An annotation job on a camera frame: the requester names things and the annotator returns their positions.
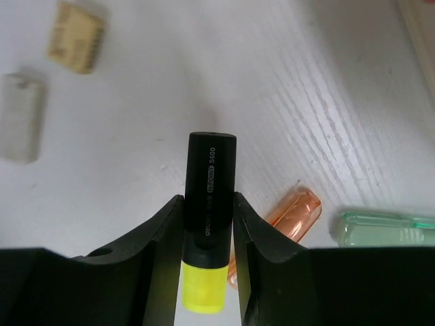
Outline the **black yellow highlighter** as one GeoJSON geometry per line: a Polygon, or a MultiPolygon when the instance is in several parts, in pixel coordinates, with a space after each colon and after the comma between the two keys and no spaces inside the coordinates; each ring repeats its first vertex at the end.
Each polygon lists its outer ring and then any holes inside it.
{"type": "Polygon", "coordinates": [[[184,194],[182,304],[197,314],[217,314],[224,308],[236,161],[236,136],[217,132],[190,134],[184,194]]]}

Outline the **grey eraser block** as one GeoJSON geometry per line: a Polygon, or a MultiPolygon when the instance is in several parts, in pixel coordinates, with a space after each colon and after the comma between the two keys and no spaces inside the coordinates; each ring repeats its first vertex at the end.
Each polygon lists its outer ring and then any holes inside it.
{"type": "Polygon", "coordinates": [[[46,87],[27,75],[4,76],[1,89],[1,158],[29,164],[39,156],[46,87]]]}

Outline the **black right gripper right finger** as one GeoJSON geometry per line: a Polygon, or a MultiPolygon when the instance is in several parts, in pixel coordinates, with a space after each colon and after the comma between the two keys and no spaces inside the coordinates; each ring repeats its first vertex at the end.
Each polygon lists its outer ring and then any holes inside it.
{"type": "Polygon", "coordinates": [[[432,247],[307,249],[234,195],[243,325],[433,325],[432,247]]]}

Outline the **orange highlighter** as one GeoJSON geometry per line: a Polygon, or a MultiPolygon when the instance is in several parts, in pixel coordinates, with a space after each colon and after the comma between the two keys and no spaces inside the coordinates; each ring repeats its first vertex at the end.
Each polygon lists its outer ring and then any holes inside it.
{"type": "Polygon", "coordinates": [[[267,215],[265,221],[294,242],[300,242],[319,219],[321,200],[303,185],[293,186],[267,215]]]}

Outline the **small tan eraser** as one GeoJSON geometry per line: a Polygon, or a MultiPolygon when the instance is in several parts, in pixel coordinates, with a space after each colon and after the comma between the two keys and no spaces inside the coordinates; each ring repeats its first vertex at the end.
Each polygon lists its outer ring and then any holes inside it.
{"type": "Polygon", "coordinates": [[[70,1],[57,3],[47,56],[78,74],[91,74],[105,32],[105,21],[70,1]]]}

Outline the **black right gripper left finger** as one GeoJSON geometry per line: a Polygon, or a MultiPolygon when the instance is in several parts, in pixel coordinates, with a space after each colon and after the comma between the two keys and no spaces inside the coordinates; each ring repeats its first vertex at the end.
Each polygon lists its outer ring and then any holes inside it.
{"type": "Polygon", "coordinates": [[[183,247],[182,196],[86,256],[1,251],[2,325],[172,325],[183,247]]]}

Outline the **green highlighter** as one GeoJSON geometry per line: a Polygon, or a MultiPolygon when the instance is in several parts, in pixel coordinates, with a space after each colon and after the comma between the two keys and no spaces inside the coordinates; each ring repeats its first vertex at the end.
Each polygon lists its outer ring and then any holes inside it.
{"type": "Polygon", "coordinates": [[[337,222],[334,237],[340,247],[433,247],[434,218],[348,211],[337,222]]]}

